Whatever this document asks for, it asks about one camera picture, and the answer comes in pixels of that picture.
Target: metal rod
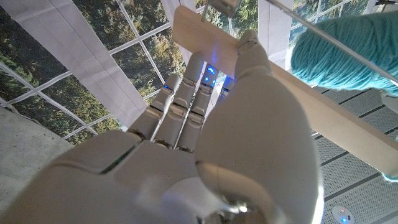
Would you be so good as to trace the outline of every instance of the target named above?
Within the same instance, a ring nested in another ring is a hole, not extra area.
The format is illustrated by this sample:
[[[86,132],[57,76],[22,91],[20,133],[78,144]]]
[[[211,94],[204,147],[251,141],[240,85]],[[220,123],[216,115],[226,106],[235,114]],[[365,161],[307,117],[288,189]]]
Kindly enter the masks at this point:
[[[398,78],[392,76],[387,71],[379,68],[377,65],[375,65],[372,62],[370,62],[366,58],[362,57],[360,54],[356,53],[354,50],[351,50],[349,47],[345,46],[340,41],[336,40],[335,38],[333,38],[332,36],[330,36],[326,32],[318,29],[317,27],[315,27],[310,22],[308,22],[305,19],[301,18],[301,16],[297,15],[293,10],[291,10],[288,7],[286,7],[285,5],[281,4],[279,1],[276,1],[276,0],[266,0],[266,1],[268,1],[271,4],[275,5],[276,7],[278,7],[282,11],[284,11],[286,14],[288,14],[290,17],[293,17],[294,19],[296,19],[299,22],[301,22],[303,25],[305,25],[312,32],[314,32],[314,33],[318,34],[319,36],[323,37],[324,39],[329,41],[331,44],[335,45],[336,47],[338,47],[342,51],[344,51],[347,54],[351,55],[356,60],[359,60],[361,63],[363,63],[364,65],[366,65],[370,69],[374,70],[375,72],[377,72],[378,74],[380,74],[384,78],[388,78],[394,85],[398,86]]]

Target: blue led light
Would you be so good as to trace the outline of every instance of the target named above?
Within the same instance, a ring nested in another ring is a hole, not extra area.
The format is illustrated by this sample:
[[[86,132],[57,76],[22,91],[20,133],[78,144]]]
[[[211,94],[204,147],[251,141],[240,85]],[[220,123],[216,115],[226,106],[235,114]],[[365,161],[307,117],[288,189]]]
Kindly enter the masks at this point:
[[[213,70],[213,68],[211,68],[211,67],[208,67],[208,68],[207,68],[207,70],[209,70],[211,73],[213,73],[213,74],[214,74],[214,70]]]

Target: teal yarn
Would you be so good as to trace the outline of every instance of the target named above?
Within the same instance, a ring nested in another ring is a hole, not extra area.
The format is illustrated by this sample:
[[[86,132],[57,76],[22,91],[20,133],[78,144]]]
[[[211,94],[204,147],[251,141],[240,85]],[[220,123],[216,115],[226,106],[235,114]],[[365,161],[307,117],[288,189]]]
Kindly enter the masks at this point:
[[[398,11],[341,17],[316,26],[355,52],[398,77]],[[293,50],[292,74],[309,85],[337,90],[378,88],[398,96],[398,86],[312,31]]]
[[[384,180],[388,181],[388,182],[398,182],[398,178],[394,178],[394,177],[389,177],[386,174],[382,174],[384,177]]]

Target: foliage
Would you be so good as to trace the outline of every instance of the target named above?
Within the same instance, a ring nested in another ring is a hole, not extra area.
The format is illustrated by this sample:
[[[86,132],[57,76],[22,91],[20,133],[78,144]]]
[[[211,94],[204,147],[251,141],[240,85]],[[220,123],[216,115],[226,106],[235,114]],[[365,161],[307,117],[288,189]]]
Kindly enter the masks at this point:
[[[344,4],[341,16],[358,16],[362,15],[368,5],[367,1],[352,0]]]
[[[0,24],[2,30],[0,60],[3,64],[14,70],[33,87],[38,87],[51,78],[66,72],[60,62],[18,23],[14,22],[3,9],[0,10],[0,17],[2,19]],[[0,70],[0,96],[2,98],[7,101],[12,100],[28,91],[28,87]],[[73,76],[60,80],[42,91],[87,123],[109,114],[109,111]],[[41,125],[61,137],[81,127],[77,120],[37,95],[14,103],[13,106],[20,114],[37,120]],[[115,124],[112,121],[106,121],[105,125],[109,129],[119,129],[120,127],[118,123]],[[84,134],[84,131],[79,133],[70,139],[84,141],[90,136]]]
[[[87,124],[110,114],[73,75],[58,81],[42,92]]]
[[[67,141],[71,144],[77,145],[85,141],[86,139],[94,137],[94,134],[88,130],[88,129],[83,129],[79,131],[78,133],[70,136],[67,138]]]
[[[73,0],[73,2],[108,50],[136,38],[115,0]],[[121,2],[139,35],[168,22],[160,0],[122,0]],[[199,7],[199,4],[204,5],[205,0],[195,0],[195,3]],[[229,32],[226,16],[210,8],[206,17],[216,26]],[[258,30],[257,17],[257,0],[244,0],[233,18],[236,36],[240,37],[246,29]],[[2,20],[0,59],[5,65],[34,87],[66,72],[60,62],[14,22],[3,9],[0,10],[0,18]],[[144,39],[143,43],[164,79],[173,73],[181,75],[185,71],[182,54],[178,45],[171,39],[170,28]],[[140,44],[115,53],[113,57],[141,96],[146,96],[162,86],[162,82]],[[11,100],[27,91],[29,89],[15,78],[0,72],[0,96]],[[86,123],[109,114],[73,75],[58,81],[42,92]],[[154,97],[146,99],[146,103],[150,103]],[[78,121],[37,95],[15,103],[13,106],[21,114],[36,119],[61,137],[81,127]],[[107,118],[91,127],[96,132],[102,133],[109,129],[119,129],[121,124],[114,118]],[[84,129],[67,140],[72,144],[78,144],[92,136],[93,133],[89,129]]]
[[[122,4],[139,35],[168,22],[160,0],[122,0]]]
[[[92,125],[94,131],[98,134],[104,133],[112,129],[121,129],[122,124],[114,117],[106,118],[96,124]]]
[[[113,58],[141,96],[146,96],[163,85],[140,44],[114,54]]]
[[[200,8],[206,4],[206,0],[194,0],[196,8]]]
[[[152,102],[153,102],[153,100],[156,98],[156,95],[153,95],[153,96],[151,96],[151,97],[148,97],[148,98],[146,98],[146,99],[144,99],[144,101],[145,101],[145,103],[149,106]]]
[[[330,11],[330,12],[328,12],[328,13],[322,15],[322,16],[320,16],[318,18],[318,22],[324,21],[324,20],[327,20],[327,19],[337,18],[339,13],[340,13],[340,8],[337,7],[336,9],[334,9],[334,10],[332,10],[332,11]]]
[[[317,14],[319,0],[294,0],[293,11],[304,19],[309,19]],[[299,22],[292,19],[292,26]]]
[[[241,38],[248,29],[258,31],[258,17],[257,0],[243,0],[241,7],[232,17],[235,38]]]
[[[33,87],[67,71],[3,8],[0,8],[0,21],[0,60]]]
[[[339,4],[341,0],[321,0],[321,12]]]
[[[135,39],[115,0],[73,0],[108,50]]]
[[[0,70],[0,97],[6,101],[12,100],[29,91],[25,85]]]
[[[70,134],[81,126],[77,120],[37,95],[14,103],[13,106],[20,114],[37,120],[41,125],[61,137]]]
[[[171,28],[145,39],[144,44],[164,79],[171,74],[182,76],[185,63],[178,45],[172,40]]]

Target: trees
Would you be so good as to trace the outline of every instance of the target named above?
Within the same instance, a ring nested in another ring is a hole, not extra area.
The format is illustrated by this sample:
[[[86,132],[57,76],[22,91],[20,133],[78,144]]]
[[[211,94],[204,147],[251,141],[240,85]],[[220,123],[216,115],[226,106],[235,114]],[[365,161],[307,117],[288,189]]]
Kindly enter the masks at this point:
[[[136,38],[115,0],[73,0],[73,3],[108,50]]]
[[[240,39],[248,29],[258,31],[258,18],[257,0],[243,0],[241,7],[232,17],[235,38]]]
[[[115,0],[85,1],[73,0],[85,19],[92,26],[98,38],[108,49],[119,47],[136,38],[122,10]],[[168,23],[160,0],[122,0],[128,17],[139,35]],[[228,18],[210,9],[207,19],[229,32]],[[50,53],[37,43],[18,23],[14,22],[3,9],[0,10],[2,30],[0,60],[14,70],[33,87],[38,87],[67,71]],[[240,36],[246,29],[257,29],[257,0],[244,0],[241,9],[233,19],[234,33]],[[160,74],[166,79],[170,74],[182,75],[185,63],[178,45],[171,39],[171,28],[152,35],[142,43],[148,50]],[[116,63],[124,71],[141,96],[147,96],[162,86],[141,43],[113,54]],[[0,70],[0,96],[9,101],[30,91],[15,78]],[[86,124],[109,114],[90,92],[70,75],[41,90],[43,94],[70,110]],[[155,96],[146,99],[150,103]],[[32,95],[13,106],[23,115],[37,120],[61,137],[68,136],[82,124],[64,111],[58,109],[39,95]],[[104,119],[91,126],[96,132],[119,129],[121,124],[114,118]],[[93,135],[89,129],[82,129],[67,140],[76,144]]]
[[[0,60],[15,71],[33,87],[49,81],[53,77],[66,72],[66,68],[47,50],[34,40],[18,23],[0,9]],[[0,70],[0,96],[12,100],[26,92],[29,88]],[[101,103],[81,85],[73,76],[66,77],[52,86],[42,90],[56,102],[74,112],[83,121],[89,123],[109,114]],[[70,134],[82,126],[77,120],[64,113],[38,95],[32,95],[13,106],[20,114],[38,121],[42,126],[61,137]],[[120,124],[112,119],[103,121],[97,130],[119,129]],[[80,131],[68,139],[73,144],[84,141],[93,133]]]

